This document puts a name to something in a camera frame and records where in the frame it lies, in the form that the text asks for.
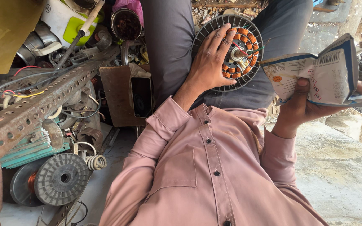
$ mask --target pink shirt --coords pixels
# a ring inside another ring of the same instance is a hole
[[[169,97],[125,158],[99,225],[327,225],[296,187],[295,138],[259,131],[267,113],[187,113]]]

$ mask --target person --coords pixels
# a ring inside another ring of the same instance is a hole
[[[262,135],[275,96],[263,70],[238,90],[210,90],[235,83],[221,73],[230,24],[205,38],[192,63],[191,1],[141,3],[159,107],[124,159],[99,225],[327,225],[296,186],[295,136],[300,124],[346,107],[310,103],[309,81],[300,78]],[[271,38],[264,59],[298,51],[312,7],[274,0],[259,13],[253,23]]]

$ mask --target yellow wire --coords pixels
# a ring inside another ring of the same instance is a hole
[[[26,97],[31,97],[31,96],[35,96],[35,95],[39,95],[39,94],[42,94],[44,91],[41,91],[41,92],[38,92],[38,93],[34,93],[32,95],[28,95],[28,96],[21,96],[21,95],[15,95],[15,94],[11,94],[11,93],[6,93],[6,94],[10,94],[12,96],[16,96],[16,97],[23,97],[23,98],[26,98]]]

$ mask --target man's right hand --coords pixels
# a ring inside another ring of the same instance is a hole
[[[226,23],[221,28],[212,31],[202,42],[187,79],[173,98],[185,111],[188,111],[196,98],[206,90],[233,85],[237,82],[235,79],[223,77],[222,74],[224,58],[236,33],[235,30],[231,31],[223,40],[230,26],[230,23]]]
[[[330,116],[349,108],[315,105],[307,101],[309,89],[308,79],[298,79],[293,98],[287,101],[286,104],[280,106],[280,114],[273,127],[273,134],[281,138],[293,138],[296,136],[299,125],[323,116]],[[356,92],[362,95],[361,81],[357,84]]]

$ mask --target orange label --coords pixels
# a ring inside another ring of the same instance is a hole
[[[281,80],[282,80],[282,78],[280,76],[274,76],[273,77],[274,82],[280,82]]]

